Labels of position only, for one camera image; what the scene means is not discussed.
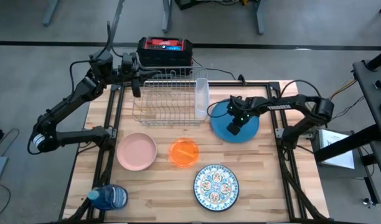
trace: patterned plate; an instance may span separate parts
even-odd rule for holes
[[[194,193],[204,208],[223,212],[236,202],[239,183],[230,169],[221,165],[209,165],[196,175]]]

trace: orange plate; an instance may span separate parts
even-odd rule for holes
[[[199,159],[199,147],[191,139],[177,139],[170,147],[169,158],[176,167],[191,167]]]

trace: butcher block tabletop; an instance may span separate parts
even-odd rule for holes
[[[290,80],[278,82],[283,88]],[[90,103],[85,128],[103,126],[109,93],[110,91],[105,91]],[[292,83],[287,87],[284,96],[296,94],[296,84]],[[240,95],[244,98],[267,97],[265,87],[210,87],[210,103],[224,100],[229,95]],[[128,191],[129,200],[125,208],[106,212],[105,222],[289,221],[270,113],[261,115],[259,130],[252,140],[231,144],[222,141],[212,132],[210,119],[206,119],[200,126],[142,126],[132,116],[133,100],[131,89],[127,88],[121,110],[117,145],[129,134],[145,133],[155,140],[158,154],[153,164],[142,171],[126,170],[120,166],[117,158],[114,158],[110,183],[124,187]],[[110,124],[113,124],[115,118],[117,101],[118,96],[113,103]],[[286,117],[289,125],[292,125],[301,120],[303,115],[299,111],[288,110]],[[188,169],[180,169],[168,159],[170,145],[178,138],[191,138],[199,146],[199,160]],[[307,140],[300,139],[298,144],[312,150]],[[297,148],[294,154],[303,191],[316,208],[328,217],[313,154]],[[63,218],[72,215],[91,190],[97,157],[97,147],[77,156]],[[232,208],[224,212],[206,210],[197,202],[193,193],[196,174],[201,168],[211,164],[228,167],[238,179],[238,200]],[[292,199],[296,217],[299,217],[293,191]]]

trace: plastic bottle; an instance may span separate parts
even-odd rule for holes
[[[128,201],[127,191],[113,184],[93,189],[87,197],[95,208],[102,211],[123,208]]]

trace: gray floor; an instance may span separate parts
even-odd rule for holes
[[[45,1],[0,0],[0,40],[105,41],[105,22],[112,20],[118,1],[61,1],[50,27],[41,25]],[[115,41],[136,42],[142,36],[162,35],[161,2],[127,0]],[[172,31],[167,35],[193,42],[254,44],[381,45],[381,0],[360,1],[268,1],[266,33],[257,36],[249,11],[240,6],[204,4],[188,11],[173,6]],[[0,128],[17,127],[21,133],[8,152],[9,162],[0,183],[10,188],[12,199],[0,223],[36,223],[58,219],[76,146],[67,146],[39,156],[26,152],[26,144],[38,115],[69,94],[68,65],[98,48],[0,46]],[[120,49],[121,52],[133,49]],[[352,62],[379,52],[334,50],[237,50],[194,49],[194,58],[206,67],[243,74],[249,80],[305,79],[329,96],[352,70]],[[80,80],[87,65],[75,67]],[[211,80],[228,80],[227,74],[209,72]],[[310,87],[298,85],[306,95]],[[334,99],[335,113],[362,96],[354,85]],[[71,114],[59,130],[80,130],[87,106]],[[360,130],[373,123],[363,101],[331,129]],[[373,176],[381,197],[381,175]],[[362,205],[368,196],[363,181],[322,179],[329,208],[335,220],[381,223],[381,204]],[[1,202],[7,194],[0,189]]]

